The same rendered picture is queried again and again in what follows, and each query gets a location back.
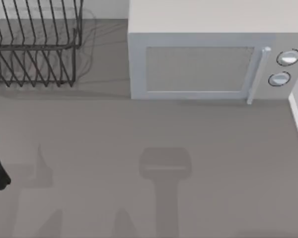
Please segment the microwave oven door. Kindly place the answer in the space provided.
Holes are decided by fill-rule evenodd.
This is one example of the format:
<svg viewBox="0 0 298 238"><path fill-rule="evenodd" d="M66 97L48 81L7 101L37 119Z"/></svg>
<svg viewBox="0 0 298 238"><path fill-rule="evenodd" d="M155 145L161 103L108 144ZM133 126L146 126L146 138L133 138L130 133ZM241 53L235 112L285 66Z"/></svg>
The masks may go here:
<svg viewBox="0 0 298 238"><path fill-rule="evenodd" d="M246 99L275 39L264 33L130 33L131 97Z"/></svg>

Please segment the pale microwave oven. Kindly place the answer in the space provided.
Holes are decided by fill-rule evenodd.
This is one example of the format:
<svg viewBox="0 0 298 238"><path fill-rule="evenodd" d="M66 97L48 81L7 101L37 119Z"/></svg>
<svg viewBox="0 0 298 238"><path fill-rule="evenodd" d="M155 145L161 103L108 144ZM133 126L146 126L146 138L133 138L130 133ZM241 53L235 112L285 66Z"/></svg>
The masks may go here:
<svg viewBox="0 0 298 238"><path fill-rule="evenodd" d="M298 50L298 0L130 0L130 33L264 33L275 36L254 100L286 100L298 80L298 62L280 66L280 52ZM268 83L286 71L284 86Z"/></svg>

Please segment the small microwave knob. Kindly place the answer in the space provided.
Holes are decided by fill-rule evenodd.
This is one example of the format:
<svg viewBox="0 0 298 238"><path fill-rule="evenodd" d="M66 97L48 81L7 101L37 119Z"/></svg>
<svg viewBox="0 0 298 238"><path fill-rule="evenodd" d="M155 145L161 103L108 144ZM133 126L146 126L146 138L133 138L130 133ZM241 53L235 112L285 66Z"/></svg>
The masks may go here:
<svg viewBox="0 0 298 238"><path fill-rule="evenodd" d="M292 77L288 72L283 71L280 73L272 74L268 79L268 83L273 87L281 87L286 85L291 80L291 78Z"/></svg>

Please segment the large microwave knob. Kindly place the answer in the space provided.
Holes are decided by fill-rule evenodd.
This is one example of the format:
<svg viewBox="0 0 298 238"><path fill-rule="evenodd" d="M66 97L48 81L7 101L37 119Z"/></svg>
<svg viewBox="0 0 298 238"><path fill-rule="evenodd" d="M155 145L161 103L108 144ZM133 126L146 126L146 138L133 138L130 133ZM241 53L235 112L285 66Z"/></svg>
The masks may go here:
<svg viewBox="0 0 298 238"><path fill-rule="evenodd" d="M280 52L276 58L278 65L286 67L298 62L298 50L292 49L289 51Z"/></svg>

